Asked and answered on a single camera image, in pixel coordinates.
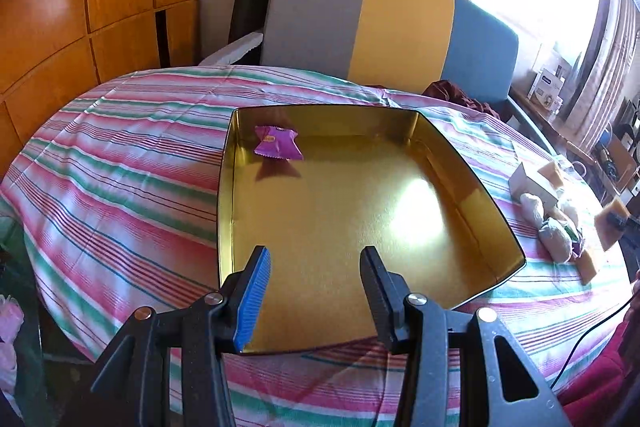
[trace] metal screw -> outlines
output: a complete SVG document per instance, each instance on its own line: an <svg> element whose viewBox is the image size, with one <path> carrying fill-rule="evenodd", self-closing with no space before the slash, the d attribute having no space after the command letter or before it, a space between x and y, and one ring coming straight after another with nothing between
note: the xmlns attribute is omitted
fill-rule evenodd
<svg viewBox="0 0 640 427"><path fill-rule="evenodd" d="M215 306L216 304L220 304L224 299L225 298L222 296L222 293L218 293L218 292L207 293L204 296L204 301L209 306Z"/></svg>
<svg viewBox="0 0 640 427"><path fill-rule="evenodd" d="M153 312L149 306L142 306L133 312L133 316L139 321L146 321Z"/></svg>
<svg viewBox="0 0 640 427"><path fill-rule="evenodd" d="M491 308L480 308L478 310L478 318L484 322L493 322L498 318L498 314Z"/></svg>
<svg viewBox="0 0 640 427"><path fill-rule="evenodd" d="M427 304L427 297L425 297L421 293L409 293L409 295L406 296L406 299L414 306L422 306L424 304Z"/></svg>

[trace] dark red fabric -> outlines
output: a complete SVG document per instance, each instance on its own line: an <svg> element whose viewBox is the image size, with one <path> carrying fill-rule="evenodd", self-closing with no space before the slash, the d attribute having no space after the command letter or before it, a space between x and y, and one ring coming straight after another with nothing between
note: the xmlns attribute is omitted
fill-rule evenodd
<svg viewBox="0 0 640 427"><path fill-rule="evenodd" d="M488 103L478 102L469 98L465 92L456 84L452 84L448 80L438 80L424 90L423 96L430 96L438 100L446 100L447 102L469 107L479 112L485 112L500 120L500 115L496 113Z"/></svg>
<svg viewBox="0 0 640 427"><path fill-rule="evenodd" d="M622 322L587 370L558 396L574 427L600 427L620 402L625 366L618 354L628 322Z"/></svg>

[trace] striped curtain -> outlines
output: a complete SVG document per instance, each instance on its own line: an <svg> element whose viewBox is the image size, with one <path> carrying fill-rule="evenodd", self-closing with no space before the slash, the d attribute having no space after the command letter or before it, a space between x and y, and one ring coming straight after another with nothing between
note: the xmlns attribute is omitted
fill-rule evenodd
<svg viewBox="0 0 640 427"><path fill-rule="evenodd" d="M633 0L610 0L609 15L596 61L566 118L572 142L590 151L620 107L622 87L636 50L640 18Z"/></svg>

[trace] gold box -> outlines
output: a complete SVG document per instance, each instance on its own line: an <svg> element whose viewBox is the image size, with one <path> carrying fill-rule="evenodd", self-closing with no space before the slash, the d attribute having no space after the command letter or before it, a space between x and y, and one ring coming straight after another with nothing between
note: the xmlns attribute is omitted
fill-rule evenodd
<svg viewBox="0 0 640 427"><path fill-rule="evenodd" d="M304 160L256 155L257 125L296 130ZM251 353L374 336L358 269L367 245L445 308L526 263L494 200L423 115L364 105L233 112L218 191L221 281L255 245L271 252L271 279Z"/></svg>

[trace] tablecloth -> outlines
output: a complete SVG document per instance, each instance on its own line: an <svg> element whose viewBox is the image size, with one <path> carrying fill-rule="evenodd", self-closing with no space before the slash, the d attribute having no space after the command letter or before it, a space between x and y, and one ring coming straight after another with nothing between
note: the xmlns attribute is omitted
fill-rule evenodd
<svg viewBox="0 0 640 427"><path fill-rule="evenodd" d="M417 108L455 147L494 198L527 257L500 287L462 307L494 308L552 379L578 336L630 296L617 245L590 284L552 263L511 200L524 161L549 160L494 117L308 71L230 66L141 71L62 108L25 146L0 188L0 244L26 252L40 297L79 349L96 359L142 305L187 306L218 286L216 189L236 107L349 103ZM593 237L600 205L564 161L566 183ZM556 391L602 350L619 315L577 349ZM460 360L449 357L448 419L460 408ZM312 353L225 358L238 425L390 425L404 367L373 339ZM179 350L171 366L180 410Z"/></svg>

